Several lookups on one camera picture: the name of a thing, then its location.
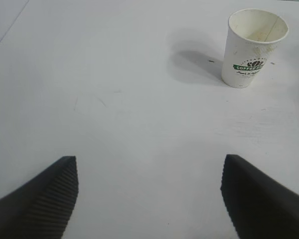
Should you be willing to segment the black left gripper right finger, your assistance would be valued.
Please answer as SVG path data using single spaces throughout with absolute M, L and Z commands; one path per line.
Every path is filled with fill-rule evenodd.
M 221 194 L 241 239 L 299 239 L 299 195 L 239 155 L 226 155 Z

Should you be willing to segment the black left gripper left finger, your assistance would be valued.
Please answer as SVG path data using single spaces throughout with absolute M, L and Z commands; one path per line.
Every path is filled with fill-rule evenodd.
M 60 239 L 79 193 L 75 156 L 63 156 L 0 199 L 0 239 Z

